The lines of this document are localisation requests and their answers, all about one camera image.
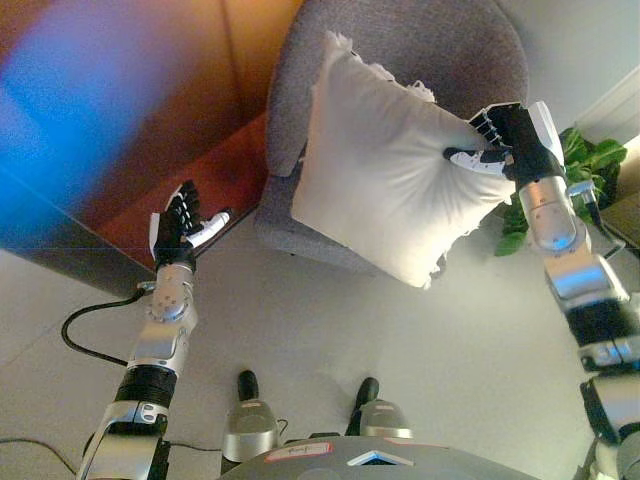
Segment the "wooden cabinet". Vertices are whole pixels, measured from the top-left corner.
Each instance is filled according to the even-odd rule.
[[[61,229],[20,236],[5,221],[0,247],[123,295],[152,276],[149,215],[182,181],[196,182],[204,215],[256,205],[271,71],[301,3],[3,2],[0,161],[22,195],[4,210],[41,202]],[[76,122],[67,150],[62,121]],[[50,141],[47,168],[25,170],[22,145],[37,156]]]

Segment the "gray floor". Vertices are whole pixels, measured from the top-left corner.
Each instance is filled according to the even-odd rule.
[[[375,375],[417,439],[451,445],[549,480],[572,478],[592,440],[576,347],[522,251],[495,258],[500,223],[459,240],[428,291],[266,250],[247,219],[201,257],[200,324],[167,437],[220,445],[235,375],[251,367],[288,438],[342,431],[359,382]],[[632,290],[637,260],[613,262]],[[109,296],[0,252],[0,436],[30,435],[79,463],[122,370],[69,351],[58,329]],[[75,338],[126,356],[143,305],[98,313]],[[219,455],[172,452],[170,478],[215,478]],[[67,479],[38,447],[0,446],[0,478]]]

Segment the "gray armchair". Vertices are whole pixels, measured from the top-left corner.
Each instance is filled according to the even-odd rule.
[[[307,139],[311,86],[324,33],[353,38],[367,63],[403,85],[422,80],[438,104],[469,118],[491,103],[526,100],[520,39],[493,0],[307,0],[280,52],[267,108],[270,176],[255,228],[267,245],[356,271],[377,269],[351,250],[296,222],[290,209]]]

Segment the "white pillow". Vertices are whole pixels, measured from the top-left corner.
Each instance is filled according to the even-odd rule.
[[[514,191],[444,159],[447,147],[488,144],[434,102],[419,82],[399,85],[352,53],[351,40],[327,32],[291,208],[294,219],[424,288],[438,258]]]

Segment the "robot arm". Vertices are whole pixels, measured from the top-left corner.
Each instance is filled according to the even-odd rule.
[[[193,302],[195,256],[190,238],[203,243],[229,220],[222,212],[199,223],[197,191],[187,182],[151,230],[157,278],[151,306],[114,401],[89,441],[77,479],[166,478],[170,444],[162,437],[182,373],[189,336],[198,323]]]
[[[584,369],[599,372],[581,385],[589,421],[600,439],[623,444],[618,468],[624,478],[629,468],[640,468],[640,450],[623,455],[631,448],[625,443],[637,447],[640,436],[640,321],[608,262],[591,252],[587,228],[573,210],[570,196],[582,195],[601,227],[593,184],[567,189],[562,147],[543,102],[491,105],[470,123],[496,150],[448,149],[444,155],[463,168],[516,182],[528,243],[543,259]]]

